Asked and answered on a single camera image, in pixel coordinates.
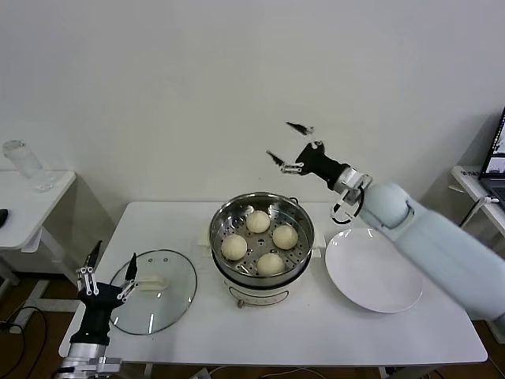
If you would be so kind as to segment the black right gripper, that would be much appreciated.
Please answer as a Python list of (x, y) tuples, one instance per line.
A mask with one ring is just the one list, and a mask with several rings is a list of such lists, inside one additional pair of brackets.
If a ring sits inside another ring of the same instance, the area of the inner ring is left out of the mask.
[(333, 190), (340, 176), (347, 168), (350, 168), (350, 165), (340, 163), (325, 155), (324, 143), (316, 139), (313, 127), (294, 122), (286, 122), (286, 124), (301, 134), (308, 142), (296, 158), (295, 163), (287, 163), (270, 150), (267, 150), (266, 153), (283, 174), (299, 174), (301, 176), (314, 174), (325, 181), (328, 189)]

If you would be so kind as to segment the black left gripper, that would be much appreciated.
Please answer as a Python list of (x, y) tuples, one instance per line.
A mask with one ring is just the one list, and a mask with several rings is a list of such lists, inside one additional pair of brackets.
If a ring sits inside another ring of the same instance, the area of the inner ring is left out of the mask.
[(97, 283), (95, 266), (98, 261), (102, 241), (98, 241), (84, 266), (76, 270), (77, 293), (85, 305), (80, 327), (70, 338), (70, 343), (109, 343), (110, 316), (114, 309), (127, 301), (137, 286), (137, 255), (134, 253), (125, 272), (125, 280), (120, 287)]

